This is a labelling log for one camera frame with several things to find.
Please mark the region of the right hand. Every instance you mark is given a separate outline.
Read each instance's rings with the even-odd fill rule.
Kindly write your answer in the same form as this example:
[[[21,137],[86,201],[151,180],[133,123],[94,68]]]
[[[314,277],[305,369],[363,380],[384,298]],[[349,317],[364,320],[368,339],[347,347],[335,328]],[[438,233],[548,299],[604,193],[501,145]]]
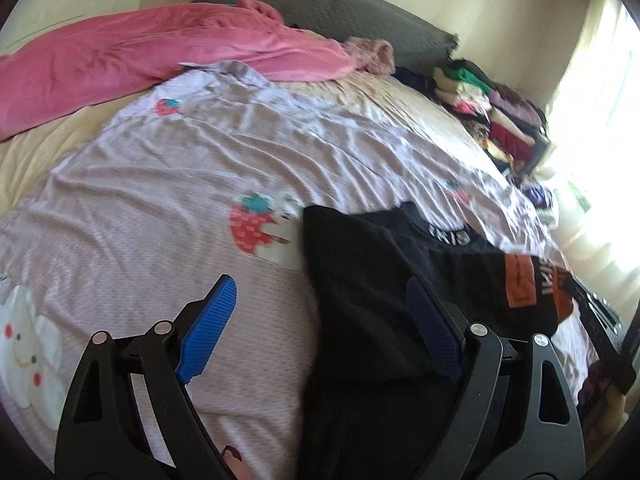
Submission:
[[[578,415],[585,441],[611,437],[623,420],[625,404],[626,396],[612,382],[604,363],[592,363],[578,393]]]

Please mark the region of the left hand red nails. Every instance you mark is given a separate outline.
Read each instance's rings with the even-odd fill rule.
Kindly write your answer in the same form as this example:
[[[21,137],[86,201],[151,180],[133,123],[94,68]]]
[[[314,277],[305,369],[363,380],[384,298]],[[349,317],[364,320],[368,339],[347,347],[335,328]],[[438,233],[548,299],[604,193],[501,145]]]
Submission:
[[[250,466],[244,462],[241,453],[234,446],[226,445],[221,452],[221,457],[238,480],[256,479]]]

